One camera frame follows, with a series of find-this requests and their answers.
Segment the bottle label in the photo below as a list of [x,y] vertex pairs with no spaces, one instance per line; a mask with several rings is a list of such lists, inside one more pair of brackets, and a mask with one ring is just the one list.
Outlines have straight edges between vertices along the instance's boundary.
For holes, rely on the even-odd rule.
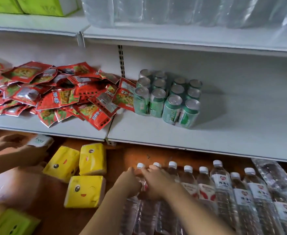
[[254,199],[272,201],[266,185],[259,183],[248,183],[248,185]]
[[182,186],[195,198],[197,198],[198,188],[196,185],[181,182]]
[[217,189],[229,189],[230,183],[228,176],[221,174],[214,174],[211,176]]
[[238,205],[253,205],[250,191],[246,189],[234,189],[234,195]]
[[215,188],[206,184],[199,184],[198,198],[200,200],[215,201]]
[[287,203],[283,202],[274,202],[277,212],[280,219],[287,221]]

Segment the green package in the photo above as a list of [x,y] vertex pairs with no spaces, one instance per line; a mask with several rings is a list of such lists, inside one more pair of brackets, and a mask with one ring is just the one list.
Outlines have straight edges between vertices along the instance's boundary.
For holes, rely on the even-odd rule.
[[0,217],[0,234],[31,235],[39,223],[34,217],[7,209]]
[[23,14],[17,0],[0,0],[0,13]]
[[78,10],[77,0],[18,0],[27,14],[66,16]]

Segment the wooden surface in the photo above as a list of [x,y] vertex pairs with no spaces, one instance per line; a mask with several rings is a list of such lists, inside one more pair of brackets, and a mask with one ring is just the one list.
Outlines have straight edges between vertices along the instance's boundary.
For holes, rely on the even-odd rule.
[[[12,131],[0,131],[0,136]],[[29,138],[33,134],[23,133]],[[80,150],[82,145],[92,141],[53,137],[55,143],[49,151],[48,161],[59,146],[64,145]],[[145,165],[159,162],[167,167],[169,161],[176,161],[180,172],[183,166],[190,165],[197,176],[200,166],[211,170],[213,160],[221,160],[227,171],[239,172],[242,176],[245,167],[253,167],[249,158],[232,157],[218,154],[197,153],[178,149],[165,149],[134,144],[106,145],[107,149],[107,185],[109,190],[118,176],[128,167],[136,167],[138,162]],[[287,170],[287,163],[281,164]],[[63,202],[67,184],[40,173],[42,167],[13,169],[0,174],[0,202],[9,207],[23,210],[42,220],[35,235],[78,235],[90,220],[95,209],[65,209]]]

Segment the shelf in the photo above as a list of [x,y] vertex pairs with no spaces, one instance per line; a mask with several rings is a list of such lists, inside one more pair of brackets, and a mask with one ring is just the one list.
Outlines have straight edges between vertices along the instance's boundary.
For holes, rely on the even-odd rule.
[[1,14],[0,30],[76,36],[89,26],[83,10],[68,17]]
[[194,129],[131,111],[115,116],[116,142],[287,161],[287,100],[203,94]]
[[109,128],[110,123],[98,131],[88,122],[73,117],[60,123],[55,123],[48,128],[40,122],[36,115],[0,116],[0,129],[96,141],[104,141]]
[[287,29],[284,28],[137,24],[102,29],[91,26],[84,31],[84,37],[131,46],[287,56]]

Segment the person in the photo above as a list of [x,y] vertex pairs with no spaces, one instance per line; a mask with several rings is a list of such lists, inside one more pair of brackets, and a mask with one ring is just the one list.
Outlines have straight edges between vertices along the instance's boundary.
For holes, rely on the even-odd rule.
[[[164,199],[188,235],[235,235],[230,227],[207,211],[165,170],[151,165],[141,171],[149,188],[139,196],[153,200]],[[141,186],[133,168],[123,172],[80,235],[119,235],[126,199],[137,195]]]
[[21,134],[0,137],[0,151],[10,147],[16,148],[12,152],[0,154],[0,173],[18,166],[34,166],[47,156],[47,147],[22,146],[21,141],[24,138],[26,136]]

